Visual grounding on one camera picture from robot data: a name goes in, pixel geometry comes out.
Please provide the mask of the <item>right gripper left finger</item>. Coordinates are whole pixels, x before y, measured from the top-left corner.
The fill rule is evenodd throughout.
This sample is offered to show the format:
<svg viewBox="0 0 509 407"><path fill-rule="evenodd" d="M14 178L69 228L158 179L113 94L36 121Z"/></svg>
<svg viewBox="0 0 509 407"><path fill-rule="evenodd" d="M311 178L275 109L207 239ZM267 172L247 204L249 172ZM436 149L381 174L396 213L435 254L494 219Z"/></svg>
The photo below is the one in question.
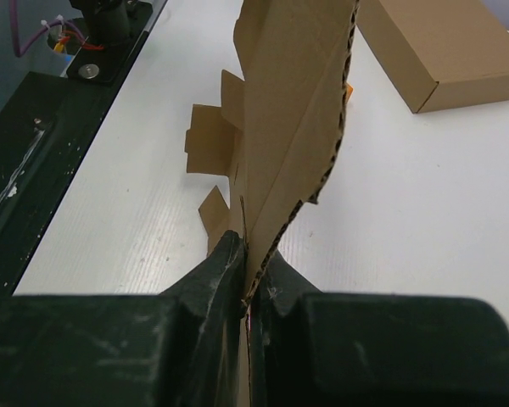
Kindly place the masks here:
<svg viewBox="0 0 509 407"><path fill-rule="evenodd" d="M244 276L227 231L158 295L0 298L0 406L234 406Z"/></svg>

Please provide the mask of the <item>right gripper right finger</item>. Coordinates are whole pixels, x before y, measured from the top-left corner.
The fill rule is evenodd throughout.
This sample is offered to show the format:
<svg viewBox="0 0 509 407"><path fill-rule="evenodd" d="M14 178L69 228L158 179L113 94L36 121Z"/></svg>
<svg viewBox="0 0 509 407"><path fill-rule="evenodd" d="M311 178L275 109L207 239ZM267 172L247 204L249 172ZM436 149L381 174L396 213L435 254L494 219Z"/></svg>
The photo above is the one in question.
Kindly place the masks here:
<svg viewBox="0 0 509 407"><path fill-rule="evenodd" d="M254 406L509 406L509 330L475 298L325 293L276 254L250 390Z"/></svg>

